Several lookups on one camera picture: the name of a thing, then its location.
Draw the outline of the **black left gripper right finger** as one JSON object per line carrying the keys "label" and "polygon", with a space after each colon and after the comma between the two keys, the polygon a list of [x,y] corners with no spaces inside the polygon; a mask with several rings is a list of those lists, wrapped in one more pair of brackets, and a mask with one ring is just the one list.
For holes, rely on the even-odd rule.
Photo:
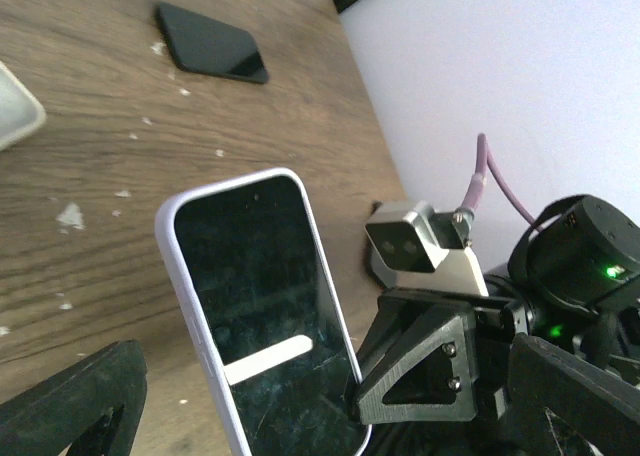
{"label": "black left gripper right finger", "polygon": [[508,392],[530,455],[639,453],[639,390],[541,338],[515,337]]}

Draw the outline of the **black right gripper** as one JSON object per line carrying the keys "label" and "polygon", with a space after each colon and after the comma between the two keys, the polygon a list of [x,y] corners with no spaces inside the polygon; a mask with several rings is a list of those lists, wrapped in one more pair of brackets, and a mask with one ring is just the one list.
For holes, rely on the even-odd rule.
{"label": "black right gripper", "polygon": [[487,297],[393,288],[358,351],[354,415],[374,424],[378,455],[530,455],[516,444],[509,355],[541,338],[639,390],[639,284],[583,313],[502,276]]}

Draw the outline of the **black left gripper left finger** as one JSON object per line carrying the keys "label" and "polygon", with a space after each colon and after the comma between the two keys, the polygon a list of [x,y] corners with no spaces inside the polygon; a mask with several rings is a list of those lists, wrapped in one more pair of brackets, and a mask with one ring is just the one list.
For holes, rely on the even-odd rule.
{"label": "black left gripper left finger", "polygon": [[114,342],[1,404],[3,455],[128,455],[147,396],[139,342]]}

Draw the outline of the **beige phone case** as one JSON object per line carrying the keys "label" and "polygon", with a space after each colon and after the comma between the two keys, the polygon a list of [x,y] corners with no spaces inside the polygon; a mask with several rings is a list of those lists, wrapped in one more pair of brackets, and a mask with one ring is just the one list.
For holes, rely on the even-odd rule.
{"label": "beige phone case", "polygon": [[0,148],[5,150],[42,128],[47,116],[42,104],[11,70],[4,63],[0,67]]}

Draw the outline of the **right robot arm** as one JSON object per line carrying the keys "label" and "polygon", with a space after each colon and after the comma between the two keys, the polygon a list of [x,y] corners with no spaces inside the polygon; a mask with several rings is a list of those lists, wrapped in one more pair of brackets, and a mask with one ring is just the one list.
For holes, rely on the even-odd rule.
{"label": "right robot arm", "polygon": [[508,262],[474,266],[467,209],[378,204],[384,283],[351,407],[370,455],[635,455],[639,229],[606,201],[553,202]]}

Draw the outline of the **black phone far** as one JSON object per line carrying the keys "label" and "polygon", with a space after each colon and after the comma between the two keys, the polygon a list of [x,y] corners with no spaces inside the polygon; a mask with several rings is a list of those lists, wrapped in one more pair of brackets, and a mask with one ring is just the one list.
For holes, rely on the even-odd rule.
{"label": "black phone far", "polygon": [[156,5],[155,18],[178,69],[252,84],[269,81],[248,31],[166,2]]}

